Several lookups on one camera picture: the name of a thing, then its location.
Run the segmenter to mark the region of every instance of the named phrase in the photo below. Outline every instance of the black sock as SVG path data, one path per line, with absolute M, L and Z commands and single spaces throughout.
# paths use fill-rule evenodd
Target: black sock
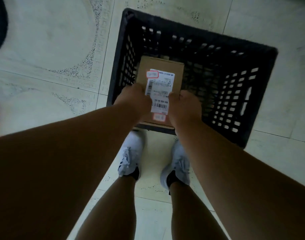
M 166 182 L 167 182 L 168 188 L 171 187 L 171 184 L 172 184 L 173 182 L 183 183 L 182 181 L 180 181 L 180 180 L 177 178 L 176 173 L 175 173 L 174 170 L 172 170 L 171 173 L 167 176 Z
M 137 181 L 138 178 L 139 178 L 139 168 L 136 167 L 135 170 L 131 174 L 128 174 L 128 175 L 125 175 L 125 176 L 131 176 Z

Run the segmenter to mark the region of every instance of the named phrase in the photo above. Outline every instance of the leg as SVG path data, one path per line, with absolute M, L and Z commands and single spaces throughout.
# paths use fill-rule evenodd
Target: leg
M 140 177 L 144 134 L 131 131 L 121 151 L 119 178 L 110 186 L 81 226 L 76 239 L 134 239 L 135 183 Z
M 161 173 L 160 182 L 171 195 L 173 239 L 227 239 L 211 212 L 189 186 L 190 164 L 179 141 L 174 143 L 171 157 L 171 163 Z
M 135 183 L 131 176 L 119 177 L 91 210 L 76 239 L 134 239 Z
M 171 233 L 179 239 L 227 239 L 216 219 L 190 186 L 173 182 L 170 186 L 173 205 Z

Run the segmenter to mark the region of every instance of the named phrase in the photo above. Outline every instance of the cardboard box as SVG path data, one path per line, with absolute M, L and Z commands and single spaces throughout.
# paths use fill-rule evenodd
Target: cardboard box
M 147 92 L 147 90 L 149 89 L 148 88 L 149 86 L 147 86 L 148 79 L 149 79 L 148 77 L 150 77 L 150 81 L 151 81 L 151 79 L 153 79 L 153 78 L 161 80 L 161 79 L 163 79 L 163 76 L 170 76 L 172 79 L 172 77 L 174 76 L 172 91 L 180 92 L 181 83 L 182 83 L 182 79 L 183 79 L 183 73 L 184 73 L 184 64 L 183 63 L 171 61 L 171 60 L 164 60 L 164 59 L 160 59 L 160 58 L 154 58 L 154 57 L 150 57 L 150 56 L 142 56 L 141 60 L 140 60 L 140 64 L 139 64 L 139 69 L 137 72 L 136 82 L 139 84 L 142 84 Z M 160 114 L 150 112 L 144 118 L 144 122 L 142 124 L 173 129 L 174 127 L 172 127 L 171 122 L 169 121 L 168 115 L 165 116 L 162 113 L 166 113 L 166 111 L 163 111 Z

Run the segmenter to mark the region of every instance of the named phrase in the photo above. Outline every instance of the barcode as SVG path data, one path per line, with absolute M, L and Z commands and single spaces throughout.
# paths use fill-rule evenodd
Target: barcode
M 149 81 L 149 84 L 148 84 L 148 90 L 147 90 L 147 95 L 150 95 L 151 92 L 152 92 L 152 88 L 153 88 L 153 83 L 154 81 Z
M 167 108 L 167 105 L 166 105 L 166 104 L 154 103 L 154 107 L 166 109 L 166 108 Z

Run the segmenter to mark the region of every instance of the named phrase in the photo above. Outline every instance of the red-bordered sticker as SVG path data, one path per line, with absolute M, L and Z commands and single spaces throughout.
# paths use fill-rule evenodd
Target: red-bordered sticker
M 158 78 L 159 77 L 159 72 L 155 71 L 155 70 L 148 71 L 146 73 L 146 77 L 147 78 Z
M 152 119 L 157 120 L 157 121 L 165 122 L 166 115 L 164 115 L 163 113 L 154 113 L 153 116 L 152 116 Z

